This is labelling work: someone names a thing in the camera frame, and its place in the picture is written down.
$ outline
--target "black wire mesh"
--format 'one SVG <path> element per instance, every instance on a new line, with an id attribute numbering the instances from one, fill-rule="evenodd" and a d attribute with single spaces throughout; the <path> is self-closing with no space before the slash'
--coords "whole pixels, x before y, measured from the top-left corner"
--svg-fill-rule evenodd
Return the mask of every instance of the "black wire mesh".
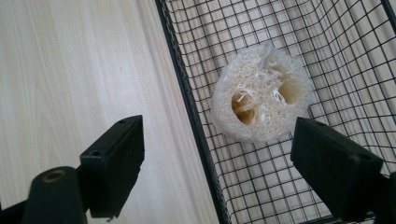
<path id="1" fill-rule="evenodd" d="M 239 143 L 211 122 L 221 68 L 238 50 L 259 43 L 271 41 L 304 64 L 316 96 L 307 117 L 383 158 L 382 174 L 396 171 L 396 37 L 380 0 L 157 4 L 186 105 L 193 110 L 191 123 L 200 126 L 196 137 L 206 140 L 200 149 L 225 221 L 332 221 L 290 161 L 293 133 L 265 144 Z"/>

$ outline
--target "metal wire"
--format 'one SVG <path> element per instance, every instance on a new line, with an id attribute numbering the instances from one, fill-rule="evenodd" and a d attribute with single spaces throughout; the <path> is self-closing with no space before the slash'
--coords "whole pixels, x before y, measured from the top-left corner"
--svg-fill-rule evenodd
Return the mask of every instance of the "metal wire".
<path id="1" fill-rule="evenodd" d="M 381 3 L 388 1 L 157 2 L 226 222 L 334 221 L 290 161 L 293 133 L 239 143 L 211 121 L 221 68 L 249 46 L 271 41 L 301 60 L 315 85 L 306 115 L 381 157 L 382 174 L 396 171 L 396 37 Z"/>

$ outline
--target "loofah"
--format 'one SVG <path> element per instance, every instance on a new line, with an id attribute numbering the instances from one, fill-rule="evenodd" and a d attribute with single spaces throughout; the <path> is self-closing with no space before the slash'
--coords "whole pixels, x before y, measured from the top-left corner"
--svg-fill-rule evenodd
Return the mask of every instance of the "loofah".
<path id="1" fill-rule="evenodd" d="M 270 44 L 242 50 L 224 67 L 212 96 L 212 119 L 231 138 L 264 142 L 294 128 L 308 108 L 312 81 L 297 60 Z"/>

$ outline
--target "wooden table surface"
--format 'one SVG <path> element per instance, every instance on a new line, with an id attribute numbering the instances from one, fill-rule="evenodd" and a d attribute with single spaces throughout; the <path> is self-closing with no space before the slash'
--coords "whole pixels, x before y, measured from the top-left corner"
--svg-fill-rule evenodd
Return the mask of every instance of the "wooden table surface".
<path id="1" fill-rule="evenodd" d="M 146 160 L 112 223 L 218 222 L 154 0 L 1 1 L 0 95 L 3 208 L 143 115 Z"/>

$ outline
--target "black object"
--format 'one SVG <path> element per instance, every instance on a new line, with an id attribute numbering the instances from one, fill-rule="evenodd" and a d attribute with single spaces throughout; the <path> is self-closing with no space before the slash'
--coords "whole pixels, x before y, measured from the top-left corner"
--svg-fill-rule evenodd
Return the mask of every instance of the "black object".
<path id="1" fill-rule="evenodd" d="M 222 68 L 239 50 L 267 41 L 312 77 L 309 117 L 359 139 L 384 160 L 385 173 L 395 171 L 390 2 L 156 0 L 220 223 L 336 221 L 292 166 L 291 133 L 240 144 L 212 123 L 210 97 Z"/>
<path id="2" fill-rule="evenodd" d="M 0 213 L 0 223 L 86 223 L 118 217 L 144 160 L 143 117 L 115 123 L 81 156 L 81 165 L 38 175 L 29 198 Z"/>
<path id="3" fill-rule="evenodd" d="M 297 118 L 291 149 L 294 166 L 335 218 L 396 223 L 395 173 L 380 174 L 383 161 L 333 128 Z"/>

